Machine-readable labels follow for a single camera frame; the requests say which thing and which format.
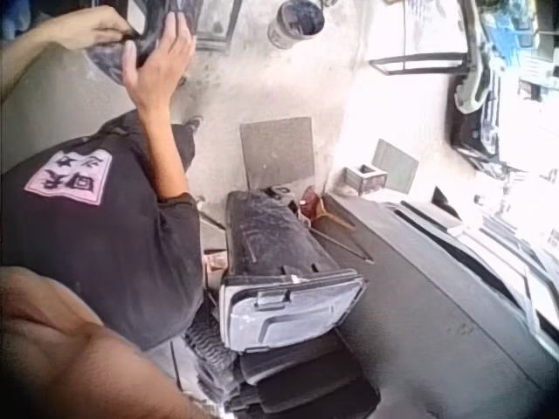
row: metal bucket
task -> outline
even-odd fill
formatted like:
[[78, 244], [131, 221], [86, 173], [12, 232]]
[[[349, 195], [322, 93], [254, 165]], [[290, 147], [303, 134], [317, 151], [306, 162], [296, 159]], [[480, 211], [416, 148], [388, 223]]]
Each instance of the metal bucket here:
[[324, 27], [324, 15], [316, 4], [307, 0], [283, 3], [277, 17], [268, 26], [270, 42], [288, 50], [300, 41], [314, 38]]

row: floor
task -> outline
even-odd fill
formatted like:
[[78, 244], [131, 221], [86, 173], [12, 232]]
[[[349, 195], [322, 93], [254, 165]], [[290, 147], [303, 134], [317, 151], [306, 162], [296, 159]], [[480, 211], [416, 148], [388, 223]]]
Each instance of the floor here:
[[[435, 183], [469, 192], [473, 170], [445, 142], [448, 78], [385, 77], [365, 61], [399, 46], [401, 6], [341, 0], [325, 9], [319, 36], [282, 51], [266, 35], [281, 3], [244, 0], [230, 54], [198, 53], [188, 82], [176, 92], [175, 121], [204, 116], [189, 171], [194, 195], [221, 207], [229, 191], [246, 187], [239, 124], [298, 116], [313, 119], [318, 189], [330, 171], [331, 186], [345, 165], [370, 161], [383, 138], [419, 160], [413, 196], [428, 197]], [[61, 141], [92, 134], [132, 106], [125, 89], [83, 52], [52, 48], [3, 105], [3, 171]]]

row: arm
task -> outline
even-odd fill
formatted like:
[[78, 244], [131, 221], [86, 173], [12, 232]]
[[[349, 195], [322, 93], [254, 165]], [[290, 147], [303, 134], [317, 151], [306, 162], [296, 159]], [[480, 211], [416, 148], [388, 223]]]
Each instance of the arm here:
[[161, 41], [146, 64], [136, 69], [136, 49], [127, 42], [122, 58], [122, 79], [138, 108], [148, 140], [149, 158], [160, 198], [189, 192], [189, 185], [176, 149], [170, 124], [170, 100], [179, 79], [192, 60], [196, 41], [190, 35], [183, 13], [167, 15]]
[[49, 46], [87, 48], [98, 43], [122, 40], [130, 27], [112, 7], [78, 10], [47, 20], [19, 37], [2, 51], [0, 96], [5, 101], [29, 65]]

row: man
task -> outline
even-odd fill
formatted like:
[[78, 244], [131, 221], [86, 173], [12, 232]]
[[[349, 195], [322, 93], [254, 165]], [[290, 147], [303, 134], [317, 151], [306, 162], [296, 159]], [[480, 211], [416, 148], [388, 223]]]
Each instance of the man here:
[[[48, 21], [3, 53], [3, 98], [50, 43], [87, 47], [127, 31], [110, 8]], [[149, 349], [184, 330], [201, 302], [199, 220], [184, 174], [196, 123], [169, 119], [194, 51], [185, 16], [169, 13], [142, 68], [126, 44], [123, 81], [137, 112], [3, 176], [2, 264], [27, 269], [2, 269], [0, 370], [44, 416], [202, 417], [103, 326]]]

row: small box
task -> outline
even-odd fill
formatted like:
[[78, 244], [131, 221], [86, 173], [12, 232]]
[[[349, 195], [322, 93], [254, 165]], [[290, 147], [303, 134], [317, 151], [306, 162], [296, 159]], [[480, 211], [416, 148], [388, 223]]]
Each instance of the small box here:
[[384, 188], [388, 174], [370, 164], [344, 169], [344, 181], [361, 196]]

